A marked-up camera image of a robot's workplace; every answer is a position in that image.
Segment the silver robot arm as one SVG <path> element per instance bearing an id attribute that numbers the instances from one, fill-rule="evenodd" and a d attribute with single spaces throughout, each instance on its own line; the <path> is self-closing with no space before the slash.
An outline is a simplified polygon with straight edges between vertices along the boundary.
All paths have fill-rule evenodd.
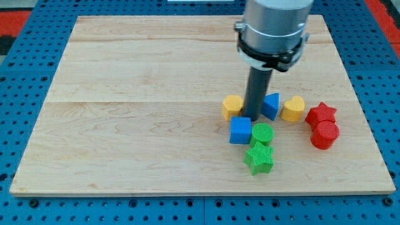
<path id="1" fill-rule="evenodd" d="M 289 70 L 308 40 L 304 29 L 312 5 L 313 0 L 247 0 L 234 25 L 240 57 L 260 71 Z"/>

